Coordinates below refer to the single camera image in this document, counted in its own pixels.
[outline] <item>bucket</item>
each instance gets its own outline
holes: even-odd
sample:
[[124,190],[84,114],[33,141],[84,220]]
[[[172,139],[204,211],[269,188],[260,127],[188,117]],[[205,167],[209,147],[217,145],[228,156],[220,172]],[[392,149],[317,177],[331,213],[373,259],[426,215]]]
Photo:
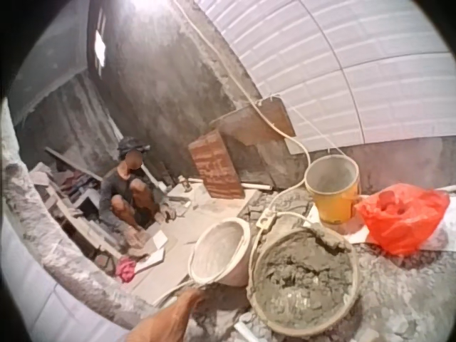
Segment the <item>bucket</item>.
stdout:
[[[249,288],[247,289],[250,304],[252,305],[252,308],[258,317],[269,328],[277,333],[285,336],[300,338],[308,338],[310,336],[321,334],[324,331],[333,328],[337,323],[339,323],[348,314],[348,312],[355,304],[356,299],[358,298],[361,287],[361,275],[358,263],[358,255],[353,245],[350,244],[350,242],[348,242],[348,240],[346,240],[342,235],[319,224],[313,224],[311,227],[303,227],[301,229],[283,229],[281,232],[281,234],[275,236],[266,236],[266,242],[264,243],[264,246],[262,247],[262,250],[260,251],[259,256],[255,261],[253,275],[250,279]],[[303,239],[305,239],[307,232],[316,232],[316,236],[321,236],[321,234],[324,233],[324,235],[326,235],[326,241],[332,241],[334,244],[339,244],[339,246],[343,245],[346,248],[352,269],[352,284],[348,287],[349,293],[343,297],[343,303],[340,303],[338,308],[335,308],[336,310],[333,311],[332,315],[328,316],[326,321],[319,322],[313,326],[310,325],[305,328],[298,326],[285,326],[283,323],[277,321],[275,316],[271,316],[271,314],[267,311],[267,307],[265,307],[265,305],[262,303],[262,288],[260,283],[262,282],[262,279],[264,279],[264,270],[266,270],[267,277],[274,275],[275,271],[273,267],[281,254],[290,249],[295,249],[296,251],[302,250],[303,246],[301,245],[301,242],[289,244],[288,241],[300,235],[303,235]],[[263,289],[267,290],[269,293],[271,291],[268,289],[267,285]]]
[[198,284],[246,286],[249,282],[250,226],[233,217],[208,228],[189,259],[188,274]]
[[342,224],[354,216],[353,206],[360,194],[359,168],[354,160],[327,155],[312,162],[304,178],[322,223]]

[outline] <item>plastic bag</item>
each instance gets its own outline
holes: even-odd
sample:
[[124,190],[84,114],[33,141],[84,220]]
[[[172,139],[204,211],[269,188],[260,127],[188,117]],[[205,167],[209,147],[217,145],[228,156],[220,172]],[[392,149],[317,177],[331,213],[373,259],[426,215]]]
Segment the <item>plastic bag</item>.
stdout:
[[355,208],[384,250],[408,255],[432,235],[449,204],[447,193],[396,184],[365,198]]

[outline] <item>white bucket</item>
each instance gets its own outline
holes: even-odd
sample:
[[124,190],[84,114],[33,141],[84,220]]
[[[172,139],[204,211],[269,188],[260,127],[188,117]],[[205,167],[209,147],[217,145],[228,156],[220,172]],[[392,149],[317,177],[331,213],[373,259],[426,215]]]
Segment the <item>white bucket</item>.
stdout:
[[198,284],[246,286],[249,282],[250,226],[243,219],[224,219],[198,239],[188,274]]

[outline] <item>pink cloth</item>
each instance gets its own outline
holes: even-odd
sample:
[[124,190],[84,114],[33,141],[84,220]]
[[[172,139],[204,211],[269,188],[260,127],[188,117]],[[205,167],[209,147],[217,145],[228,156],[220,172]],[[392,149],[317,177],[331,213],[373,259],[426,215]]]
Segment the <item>pink cloth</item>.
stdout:
[[120,277],[123,283],[129,283],[135,277],[136,262],[128,256],[121,257],[116,268],[115,275]]

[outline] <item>yellow bucket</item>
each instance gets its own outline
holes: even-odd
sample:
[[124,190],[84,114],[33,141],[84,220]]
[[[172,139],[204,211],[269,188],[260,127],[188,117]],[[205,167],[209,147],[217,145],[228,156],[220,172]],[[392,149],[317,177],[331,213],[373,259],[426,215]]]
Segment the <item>yellow bucket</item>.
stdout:
[[313,161],[304,175],[321,223],[343,224],[354,216],[360,194],[359,167],[345,155]]

